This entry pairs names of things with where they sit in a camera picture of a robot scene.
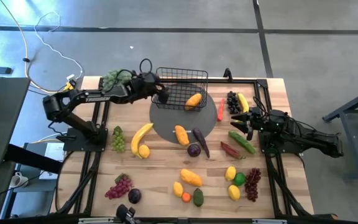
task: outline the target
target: wooden table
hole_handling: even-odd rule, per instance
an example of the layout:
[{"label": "wooden table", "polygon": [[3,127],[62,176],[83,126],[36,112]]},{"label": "wooden table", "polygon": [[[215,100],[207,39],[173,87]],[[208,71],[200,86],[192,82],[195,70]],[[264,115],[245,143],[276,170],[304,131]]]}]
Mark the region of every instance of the wooden table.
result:
[{"label": "wooden table", "polygon": [[[84,89],[97,88],[99,78],[84,77],[82,87]],[[290,113],[290,105],[283,79],[270,78],[267,80],[272,108]],[[225,98],[230,90],[242,92],[249,106],[255,106],[252,100],[254,96],[254,87],[252,85],[208,85],[208,93],[213,97],[216,106],[219,106],[221,99]],[[126,152],[118,154],[111,150],[110,142],[112,139],[109,134],[108,145],[102,153],[99,166],[92,216],[115,216],[117,206],[123,203],[127,207],[134,207],[137,217],[273,217],[265,157],[259,150],[257,134],[251,140],[251,144],[257,150],[254,155],[247,154],[247,159],[240,161],[227,156],[221,149],[221,141],[227,142],[241,151],[244,150],[228,137],[227,132],[235,128],[229,124],[231,119],[228,110],[224,110],[223,121],[217,122],[213,131],[206,136],[206,141],[211,151],[210,159],[205,156],[204,152],[196,158],[190,157],[183,146],[163,140],[154,130],[151,130],[141,141],[141,144],[144,143],[150,148],[150,157],[148,159],[139,159],[131,153],[131,139],[137,130],[150,122],[150,104],[150,98],[136,101],[133,105],[110,104],[107,128],[111,131],[114,127],[120,125],[126,136]],[[94,104],[92,103],[83,104],[76,108],[75,113],[84,120],[91,120],[93,108]],[[101,105],[99,118],[101,118],[102,108],[103,106]],[[60,207],[78,185],[83,157],[84,152],[74,152],[63,167],[58,189]],[[313,213],[302,162],[294,155],[283,154],[282,157],[288,188],[302,206],[308,212]],[[258,184],[259,198],[256,202],[246,199],[244,187],[240,188],[240,200],[234,202],[229,198],[227,187],[230,185],[230,182],[224,178],[226,168],[229,166],[235,166],[238,172],[243,172],[245,175],[253,167],[260,168],[262,178]],[[182,168],[192,170],[203,178],[203,186],[200,189],[204,193],[204,204],[201,208],[196,207],[192,202],[183,203],[180,198],[173,195],[172,185],[174,181],[181,182],[185,191],[190,194],[195,189],[195,187],[185,184],[180,179],[179,172]],[[121,173],[130,175],[135,187],[142,192],[142,200],[137,205],[130,204],[126,195],[112,200],[104,197],[110,186],[115,185],[114,179]],[[84,191],[81,211],[85,207],[88,187],[89,184]],[[278,186],[277,189],[280,208],[284,211],[281,191]]]}]

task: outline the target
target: red grapes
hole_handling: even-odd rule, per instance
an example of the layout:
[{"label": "red grapes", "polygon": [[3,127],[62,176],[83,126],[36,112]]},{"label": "red grapes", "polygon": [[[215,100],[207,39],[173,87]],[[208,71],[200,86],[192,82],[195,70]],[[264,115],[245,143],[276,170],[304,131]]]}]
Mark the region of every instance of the red grapes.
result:
[{"label": "red grapes", "polygon": [[110,200],[113,198],[120,198],[132,189],[132,180],[127,176],[123,175],[118,184],[114,187],[110,187],[110,190],[104,194]]},{"label": "red grapes", "polygon": [[246,177],[246,192],[248,200],[256,202],[258,198],[258,182],[260,180],[260,170],[258,168],[252,168]]}]

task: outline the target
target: lemon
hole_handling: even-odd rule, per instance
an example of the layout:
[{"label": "lemon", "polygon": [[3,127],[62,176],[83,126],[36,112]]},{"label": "lemon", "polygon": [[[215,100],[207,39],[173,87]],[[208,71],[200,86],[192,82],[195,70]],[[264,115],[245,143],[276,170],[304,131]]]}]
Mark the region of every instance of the lemon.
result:
[{"label": "lemon", "polygon": [[147,147],[146,145],[141,145],[141,146],[139,147],[139,155],[140,155],[143,159],[148,158],[148,156],[150,155],[150,149],[149,149],[149,147]]},{"label": "lemon", "polygon": [[183,195],[183,186],[179,182],[173,183],[173,194],[176,197],[181,197]]},{"label": "lemon", "polygon": [[235,201],[240,199],[240,189],[236,185],[230,185],[228,191],[231,199]]},{"label": "lemon", "polygon": [[226,180],[234,180],[236,176],[236,168],[234,166],[230,166],[227,168],[226,173],[224,175],[224,177],[226,178]]}]

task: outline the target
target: concrete floor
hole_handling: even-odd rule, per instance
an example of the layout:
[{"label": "concrete floor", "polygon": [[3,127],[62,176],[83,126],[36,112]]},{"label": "concrete floor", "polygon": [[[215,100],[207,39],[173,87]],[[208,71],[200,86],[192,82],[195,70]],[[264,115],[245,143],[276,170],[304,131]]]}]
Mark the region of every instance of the concrete floor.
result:
[{"label": "concrete floor", "polygon": [[[63,26],[256,29],[252,0],[6,0],[20,24],[31,25],[56,10]],[[358,30],[358,0],[259,0],[265,29]],[[56,24],[50,16],[43,25]],[[0,26],[14,26],[0,3]],[[43,46],[34,32],[26,32],[30,75],[42,86],[59,89],[78,67]],[[220,77],[226,67],[235,77],[266,77],[258,34],[42,32],[45,41],[79,61],[85,75],[104,75],[110,69],[137,69],[143,58],[155,67],[207,70]],[[273,76],[284,78],[294,118],[318,130],[343,132],[339,121],[321,117],[358,95],[358,35],[266,35]],[[19,32],[0,31],[0,66],[23,77],[24,46]],[[12,143],[36,141],[52,134],[47,128],[42,96],[28,92]],[[64,131],[66,126],[56,125]],[[358,221],[358,181],[344,182],[354,170],[343,134],[345,157],[332,159],[317,150],[305,153],[306,175],[315,213],[336,213]],[[15,213],[31,215],[25,200]]]}]

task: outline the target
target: black wire basket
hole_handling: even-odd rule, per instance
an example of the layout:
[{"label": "black wire basket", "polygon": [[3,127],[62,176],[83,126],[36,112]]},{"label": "black wire basket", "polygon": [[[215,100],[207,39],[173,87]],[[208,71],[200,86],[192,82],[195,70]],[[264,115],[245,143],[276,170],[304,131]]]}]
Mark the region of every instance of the black wire basket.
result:
[{"label": "black wire basket", "polygon": [[154,95],[152,102],[158,108],[171,110],[184,110],[187,100],[196,93],[201,94],[201,101],[196,106],[191,106],[190,111],[201,111],[206,105],[208,89],[208,73],[201,70],[160,67],[155,72],[169,93],[167,103],[161,103],[158,96]]}]

